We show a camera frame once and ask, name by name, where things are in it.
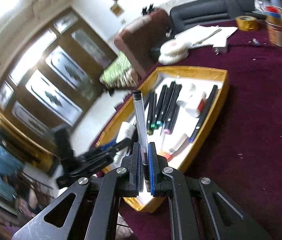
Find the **black marker blue cap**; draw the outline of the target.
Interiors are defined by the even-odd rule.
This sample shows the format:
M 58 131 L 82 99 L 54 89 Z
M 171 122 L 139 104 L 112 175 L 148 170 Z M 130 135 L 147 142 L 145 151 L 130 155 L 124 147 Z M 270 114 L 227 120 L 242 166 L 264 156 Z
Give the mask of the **black marker blue cap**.
M 189 137 L 189 142 L 193 143 L 194 140 L 196 139 L 200 129 L 202 128 L 202 126 L 204 124 L 204 121 L 206 120 L 206 117 L 208 116 L 208 113 L 210 111 L 210 108 L 212 106 L 212 103 L 215 99 L 217 92 L 218 92 L 218 87 L 217 87 L 217 85 L 214 85 L 212 90 L 211 90 L 211 93 L 210 93 L 210 95 L 209 95 L 209 97 L 208 97 L 208 99 L 205 103 L 205 106 L 204 106 L 203 110 L 201 111 L 197 125 L 194 128 L 191 137 Z

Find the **wooden glass-door cabinet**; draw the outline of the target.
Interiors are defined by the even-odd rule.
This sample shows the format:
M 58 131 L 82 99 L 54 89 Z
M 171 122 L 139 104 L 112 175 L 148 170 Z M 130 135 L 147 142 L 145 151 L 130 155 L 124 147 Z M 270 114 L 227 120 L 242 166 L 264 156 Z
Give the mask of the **wooden glass-door cabinet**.
M 105 90 L 116 54 L 72 8 L 45 24 L 0 79 L 0 146 L 43 172 L 57 161 L 53 129 L 76 128 Z

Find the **white pill bottle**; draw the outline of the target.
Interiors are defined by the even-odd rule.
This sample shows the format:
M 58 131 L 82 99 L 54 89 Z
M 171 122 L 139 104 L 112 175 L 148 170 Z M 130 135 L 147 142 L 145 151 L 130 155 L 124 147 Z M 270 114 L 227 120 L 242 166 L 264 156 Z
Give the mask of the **white pill bottle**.
M 182 95 L 186 98 L 189 98 L 191 96 L 193 96 L 193 94 L 195 93 L 196 91 L 196 86 L 194 83 L 187 83 L 183 86 L 181 92 L 182 92 Z

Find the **wrapped round cakes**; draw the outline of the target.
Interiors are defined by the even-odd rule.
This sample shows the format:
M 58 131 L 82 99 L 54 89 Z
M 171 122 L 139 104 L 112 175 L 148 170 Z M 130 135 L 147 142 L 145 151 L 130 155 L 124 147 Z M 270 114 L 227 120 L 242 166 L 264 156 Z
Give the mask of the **wrapped round cakes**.
M 167 41 L 160 48 L 158 62 L 165 66 L 178 63 L 189 55 L 190 47 L 191 43 L 188 42 L 177 40 Z

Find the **black leather sofa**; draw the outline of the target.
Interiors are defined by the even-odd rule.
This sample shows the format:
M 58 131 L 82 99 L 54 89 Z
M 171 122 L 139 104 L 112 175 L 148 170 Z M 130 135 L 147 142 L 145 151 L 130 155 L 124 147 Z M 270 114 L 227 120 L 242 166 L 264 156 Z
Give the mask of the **black leather sofa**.
M 197 0 L 173 7 L 170 10 L 170 27 L 174 34 L 195 25 L 214 24 L 235 20 L 238 16 L 266 17 L 255 13 L 255 0 Z

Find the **yellow tape roll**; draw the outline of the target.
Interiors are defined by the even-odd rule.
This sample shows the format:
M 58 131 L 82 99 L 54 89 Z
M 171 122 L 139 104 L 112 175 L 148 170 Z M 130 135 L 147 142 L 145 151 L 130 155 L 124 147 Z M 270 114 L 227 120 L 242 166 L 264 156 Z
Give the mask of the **yellow tape roll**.
M 258 31 L 258 20 L 253 16 L 237 16 L 235 18 L 237 27 L 241 31 Z

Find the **white papers stack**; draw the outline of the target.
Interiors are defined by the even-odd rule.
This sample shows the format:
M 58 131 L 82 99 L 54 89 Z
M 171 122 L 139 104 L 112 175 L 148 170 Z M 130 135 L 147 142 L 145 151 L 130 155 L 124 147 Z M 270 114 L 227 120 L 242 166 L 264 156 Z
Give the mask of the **white papers stack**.
M 219 40 L 228 39 L 237 29 L 238 27 L 197 25 L 177 34 L 175 39 L 191 43 L 191 48 L 213 46 Z

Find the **dark red table cloth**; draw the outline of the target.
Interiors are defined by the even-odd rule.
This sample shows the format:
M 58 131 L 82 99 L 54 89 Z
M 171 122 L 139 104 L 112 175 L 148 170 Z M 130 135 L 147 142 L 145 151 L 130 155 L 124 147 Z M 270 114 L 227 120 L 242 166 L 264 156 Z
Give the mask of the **dark red table cloth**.
M 269 42 L 260 23 L 258 31 L 232 34 L 226 54 L 197 48 L 180 65 L 227 70 L 229 83 L 221 112 L 185 175 L 210 178 L 273 239 L 282 239 L 282 48 Z

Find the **black marker pink cap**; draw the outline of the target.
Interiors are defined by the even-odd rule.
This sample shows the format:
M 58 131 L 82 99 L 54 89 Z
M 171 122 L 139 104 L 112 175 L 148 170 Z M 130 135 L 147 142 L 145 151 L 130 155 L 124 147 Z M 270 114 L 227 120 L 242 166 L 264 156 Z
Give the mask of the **black marker pink cap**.
M 166 119 L 165 119 L 165 125 L 164 125 L 164 129 L 163 129 L 164 134 L 171 134 L 172 118 L 174 116 L 174 112 L 175 112 L 175 109 L 176 109 L 176 101 L 177 101 L 177 98 L 179 96 L 181 89 L 182 89 L 181 84 L 176 85 L 173 97 L 171 99 L 170 107 L 168 109 L 168 113 L 167 113 L 167 116 L 166 116 Z

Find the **white tube bottle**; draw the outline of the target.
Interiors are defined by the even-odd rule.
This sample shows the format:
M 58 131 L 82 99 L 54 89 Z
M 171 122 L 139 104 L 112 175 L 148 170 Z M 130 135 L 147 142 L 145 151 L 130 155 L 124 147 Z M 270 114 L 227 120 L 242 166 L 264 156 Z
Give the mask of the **white tube bottle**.
M 172 160 L 174 154 L 180 149 L 182 144 L 188 139 L 187 134 L 165 134 L 159 155 L 165 157 L 167 161 Z

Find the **black marker green cap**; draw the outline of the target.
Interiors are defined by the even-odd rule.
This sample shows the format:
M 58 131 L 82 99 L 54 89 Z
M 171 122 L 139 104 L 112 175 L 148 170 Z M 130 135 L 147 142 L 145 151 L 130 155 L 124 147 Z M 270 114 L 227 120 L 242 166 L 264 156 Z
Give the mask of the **black marker green cap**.
M 152 124 L 151 124 L 152 129 L 157 129 L 157 120 L 159 118 L 160 111 L 161 111 L 161 108 L 162 108 L 162 104 L 163 104 L 164 99 L 165 99 L 166 91 L 167 91 L 167 85 L 163 85 L 159 99 L 158 99 L 158 102 L 157 102 L 155 110 L 154 110 L 154 116 L 153 116 Z

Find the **yellow-rimmed white tray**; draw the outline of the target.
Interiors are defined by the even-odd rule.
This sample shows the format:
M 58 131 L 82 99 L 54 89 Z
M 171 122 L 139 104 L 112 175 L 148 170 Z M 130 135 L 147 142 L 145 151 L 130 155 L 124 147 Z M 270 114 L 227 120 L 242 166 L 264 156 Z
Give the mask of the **yellow-rimmed white tray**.
M 186 91 L 190 85 L 195 85 L 195 93 L 205 92 L 209 97 L 214 85 L 218 87 L 217 94 L 209 113 L 202 124 L 194 142 L 184 141 L 180 148 L 172 155 L 168 165 L 185 172 L 193 159 L 198 154 L 203 142 L 209 135 L 226 99 L 229 90 L 228 71 L 216 68 L 193 67 L 193 66 L 164 66 L 157 67 L 139 86 L 144 95 L 150 90 L 155 90 L 159 95 L 163 85 L 170 85 L 172 81 L 181 84 L 182 90 Z M 134 123 L 133 98 L 127 99 L 123 106 L 113 115 L 110 122 L 105 126 L 99 135 L 96 145 L 103 145 L 114 140 L 117 137 L 121 123 L 126 121 Z M 157 153 L 163 153 L 168 146 L 173 146 L 174 142 L 180 141 L 186 134 L 191 137 L 197 126 L 199 118 L 189 115 L 182 107 L 179 110 L 178 118 L 171 135 L 161 134 L 161 128 L 154 132 L 154 135 L 148 135 L 148 142 L 155 142 Z M 136 198 L 124 198 L 124 201 L 137 212 L 153 213 L 163 202 L 164 198 L 153 198 L 145 187 Z

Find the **blue-red lid jar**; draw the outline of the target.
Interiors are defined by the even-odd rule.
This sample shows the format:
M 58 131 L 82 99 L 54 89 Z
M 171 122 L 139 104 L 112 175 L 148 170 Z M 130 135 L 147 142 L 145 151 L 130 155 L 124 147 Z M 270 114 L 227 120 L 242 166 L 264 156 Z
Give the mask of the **blue-red lid jar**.
M 266 17 L 267 21 L 275 22 L 281 20 L 281 14 L 276 7 L 266 6 Z

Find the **white power adapter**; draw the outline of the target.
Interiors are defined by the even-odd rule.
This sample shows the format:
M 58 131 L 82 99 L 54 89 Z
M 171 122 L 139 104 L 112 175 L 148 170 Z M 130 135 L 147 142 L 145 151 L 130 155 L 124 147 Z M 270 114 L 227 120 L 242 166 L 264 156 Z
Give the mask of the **white power adapter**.
M 226 54 L 228 52 L 228 40 L 219 40 L 213 44 L 213 49 L 216 55 Z

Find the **clear ballpoint pen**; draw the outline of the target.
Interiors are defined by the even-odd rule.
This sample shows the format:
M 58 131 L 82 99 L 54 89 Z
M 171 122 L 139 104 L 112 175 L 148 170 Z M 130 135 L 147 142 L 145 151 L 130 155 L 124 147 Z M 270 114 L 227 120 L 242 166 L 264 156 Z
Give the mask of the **clear ballpoint pen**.
M 148 168 L 148 142 L 147 142 L 144 101 L 143 101 L 141 90 L 133 91 L 133 105 L 134 105 L 134 113 L 136 116 L 142 167 L 144 170 L 144 180 L 145 180 L 146 189 L 149 192 L 150 185 L 149 185 L 149 168 Z

